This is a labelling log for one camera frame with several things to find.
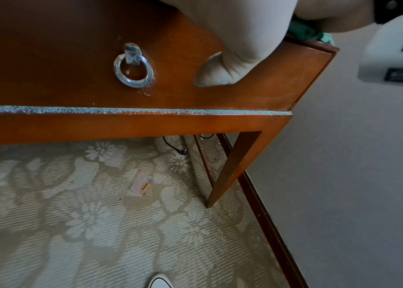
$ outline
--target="desk leg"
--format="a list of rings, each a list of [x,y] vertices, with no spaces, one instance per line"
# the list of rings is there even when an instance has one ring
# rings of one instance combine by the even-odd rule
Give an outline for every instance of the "desk leg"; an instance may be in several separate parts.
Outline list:
[[[288,123],[291,117],[280,117],[264,131],[241,132],[233,145],[219,178],[206,202],[211,208],[222,197],[233,182],[246,170],[257,156],[268,146],[274,137]]]

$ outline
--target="desk drawer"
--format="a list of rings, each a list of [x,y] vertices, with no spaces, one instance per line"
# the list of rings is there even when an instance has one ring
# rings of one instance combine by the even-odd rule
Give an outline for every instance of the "desk drawer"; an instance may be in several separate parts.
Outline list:
[[[113,70],[140,46],[154,83],[131,88]],[[332,54],[283,42],[232,86],[196,88],[198,67],[221,50],[208,31],[147,0],[0,0],[0,105],[288,110]]]

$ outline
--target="floral rug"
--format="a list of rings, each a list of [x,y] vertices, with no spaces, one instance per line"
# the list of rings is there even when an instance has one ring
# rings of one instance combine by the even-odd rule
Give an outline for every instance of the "floral rug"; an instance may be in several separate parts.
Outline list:
[[[236,183],[212,209],[192,136],[0,146],[0,287],[288,287]],[[217,138],[204,140],[216,173]],[[145,196],[131,191],[153,177]]]

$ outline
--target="wooden desk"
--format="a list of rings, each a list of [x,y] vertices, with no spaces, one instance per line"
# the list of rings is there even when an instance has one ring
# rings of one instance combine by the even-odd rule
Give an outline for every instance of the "wooden desk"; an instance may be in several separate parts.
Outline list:
[[[155,72],[145,88],[114,74],[125,43]],[[241,132],[212,205],[291,119],[337,53],[287,38],[239,83],[196,88],[221,43],[172,7],[146,0],[0,0],[0,144]],[[122,72],[140,79],[141,66]]]

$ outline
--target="wooden baseboard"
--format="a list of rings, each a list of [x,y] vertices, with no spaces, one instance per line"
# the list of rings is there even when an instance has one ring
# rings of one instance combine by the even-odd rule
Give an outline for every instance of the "wooden baseboard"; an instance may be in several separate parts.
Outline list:
[[[225,151],[225,154],[228,156],[232,149],[232,145],[228,140],[228,137],[225,134],[217,134],[217,137]],[[308,288],[309,286],[307,285],[306,280],[302,276],[301,271],[291,256],[287,245],[277,230],[277,227],[272,222],[271,217],[258,196],[252,181],[247,175],[247,172],[244,172],[241,176],[239,176],[238,181],[242,190],[244,191],[244,195],[249,202],[250,207],[252,208],[253,213],[255,214],[255,217],[257,218],[258,223],[263,230],[264,235],[266,236],[266,239],[268,240],[269,245],[271,246],[272,251],[274,252],[274,255],[276,256],[283,273],[285,274],[290,287]]]

